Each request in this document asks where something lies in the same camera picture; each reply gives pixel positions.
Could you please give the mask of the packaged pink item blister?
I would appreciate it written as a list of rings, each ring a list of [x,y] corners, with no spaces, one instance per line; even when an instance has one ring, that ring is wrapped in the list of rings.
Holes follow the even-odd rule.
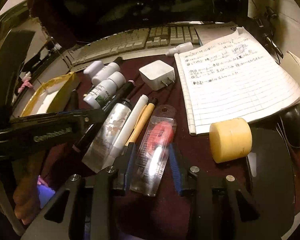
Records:
[[[154,197],[168,161],[177,121],[171,105],[158,106],[147,126],[134,161],[130,190]]]

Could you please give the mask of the black computer mouse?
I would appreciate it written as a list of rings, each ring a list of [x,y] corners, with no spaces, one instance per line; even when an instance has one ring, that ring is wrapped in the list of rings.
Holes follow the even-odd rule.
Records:
[[[280,114],[281,127],[288,144],[300,148],[300,103]]]

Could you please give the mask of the yellow mechanical pencil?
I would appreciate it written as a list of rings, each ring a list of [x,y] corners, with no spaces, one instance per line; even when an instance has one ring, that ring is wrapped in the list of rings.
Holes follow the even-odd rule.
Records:
[[[157,98],[152,98],[152,100],[142,109],[141,114],[139,115],[134,129],[128,138],[125,146],[128,146],[130,142],[135,143],[137,138],[139,137],[142,129],[144,128],[145,124],[147,123],[148,119],[151,117],[156,105],[158,103]]]

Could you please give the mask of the pink cloth on counter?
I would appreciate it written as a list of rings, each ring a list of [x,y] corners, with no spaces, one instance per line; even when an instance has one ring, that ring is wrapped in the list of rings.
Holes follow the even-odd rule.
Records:
[[[22,84],[18,88],[18,94],[20,94],[25,88],[33,89],[33,84],[30,83],[30,81],[31,81],[31,76],[24,76],[22,78]]]

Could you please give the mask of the white power adapter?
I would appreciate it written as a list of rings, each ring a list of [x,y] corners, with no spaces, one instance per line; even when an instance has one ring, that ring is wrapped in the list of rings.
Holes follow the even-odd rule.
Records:
[[[174,68],[161,60],[141,67],[139,73],[143,82],[153,91],[160,90],[175,82]]]

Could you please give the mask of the small white dropper bottle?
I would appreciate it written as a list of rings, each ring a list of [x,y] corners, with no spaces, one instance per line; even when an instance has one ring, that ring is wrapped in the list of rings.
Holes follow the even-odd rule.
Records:
[[[183,44],[179,44],[174,48],[171,48],[168,50],[168,52],[166,53],[166,56],[170,57],[170,56],[174,56],[174,54],[180,54],[183,52],[187,52],[193,49],[193,44],[191,42],[186,42]]]

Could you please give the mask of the white lip balm stick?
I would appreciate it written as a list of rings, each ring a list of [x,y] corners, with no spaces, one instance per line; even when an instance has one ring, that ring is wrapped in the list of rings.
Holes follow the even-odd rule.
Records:
[[[132,112],[130,113],[127,121],[125,122],[119,136],[114,142],[113,148],[111,149],[110,155],[117,157],[120,155],[123,146],[125,146],[128,138],[130,137],[134,126],[138,120],[140,113],[142,112],[143,108],[147,105],[148,96],[142,95],[139,97],[136,105],[134,106]]]

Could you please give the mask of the silver hand cream tube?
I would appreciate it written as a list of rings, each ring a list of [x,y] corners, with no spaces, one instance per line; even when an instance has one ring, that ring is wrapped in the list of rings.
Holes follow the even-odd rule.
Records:
[[[88,148],[82,162],[97,173],[102,169],[111,148],[126,120],[132,111],[129,100],[124,99],[117,103],[110,111],[95,139]]]

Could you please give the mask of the black marker pen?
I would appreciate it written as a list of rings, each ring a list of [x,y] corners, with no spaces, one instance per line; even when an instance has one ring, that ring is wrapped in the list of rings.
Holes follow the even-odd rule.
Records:
[[[79,139],[79,141],[72,146],[72,150],[76,153],[85,154],[89,145],[92,143],[93,139],[101,129],[106,118],[110,114],[114,106],[125,99],[131,91],[134,89],[135,84],[133,80],[127,81],[111,98],[111,100],[106,103],[106,106],[102,109],[82,109],[81,112],[85,114],[90,114],[89,126],[84,135]]]

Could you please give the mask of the yellow taped foam tray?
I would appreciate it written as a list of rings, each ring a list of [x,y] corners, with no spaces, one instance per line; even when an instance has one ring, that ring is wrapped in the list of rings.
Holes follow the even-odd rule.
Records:
[[[20,116],[63,111],[72,91],[79,83],[80,79],[75,72],[69,72],[43,83],[30,98]]]

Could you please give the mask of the white lined notebook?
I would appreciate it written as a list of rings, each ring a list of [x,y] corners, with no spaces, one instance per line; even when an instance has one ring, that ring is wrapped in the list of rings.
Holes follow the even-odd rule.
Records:
[[[300,102],[300,86],[243,27],[175,54],[190,135],[215,122],[252,122]]]

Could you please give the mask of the white pill bottle green label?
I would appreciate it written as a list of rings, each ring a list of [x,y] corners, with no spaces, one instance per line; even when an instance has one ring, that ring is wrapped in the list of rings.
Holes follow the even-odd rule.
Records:
[[[83,101],[93,107],[93,109],[101,109],[125,83],[124,75],[121,72],[114,72],[106,80],[94,87],[83,98]]]

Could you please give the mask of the black mouse pad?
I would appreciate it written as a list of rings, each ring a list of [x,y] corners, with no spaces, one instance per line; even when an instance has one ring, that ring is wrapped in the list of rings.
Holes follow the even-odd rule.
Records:
[[[278,131],[253,127],[247,156],[251,190],[261,210],[261,239],[281,239],[294,222],[295,186],[289,150]]]

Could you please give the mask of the yellow round jar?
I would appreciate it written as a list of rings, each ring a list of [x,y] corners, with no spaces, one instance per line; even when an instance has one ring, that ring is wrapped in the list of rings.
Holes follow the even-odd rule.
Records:
[[[216,163],[246,157],[252,148],[252,133],[242,118],[215,122],[210,125],[210,149]]]

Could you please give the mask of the monitor with maroon cloth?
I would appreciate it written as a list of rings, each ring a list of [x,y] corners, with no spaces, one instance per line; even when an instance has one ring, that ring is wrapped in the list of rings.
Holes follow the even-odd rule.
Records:
[[[130,29],[183,21],[229,22],[248,14],[248,0],[27,0],[27,5],[64,48]]]

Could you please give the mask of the beige computer keyboard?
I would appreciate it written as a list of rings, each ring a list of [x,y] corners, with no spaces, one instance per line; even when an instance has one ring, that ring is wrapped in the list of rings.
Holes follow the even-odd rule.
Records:
[[[79,48],[71,62],[71,70],[84,70],[90,63],[102,60],[105,64],[120,56],[133,59],[163,55],[184,42],[200,45],[195,27],[189,24],[170,24],[134,29],[111,35]]]

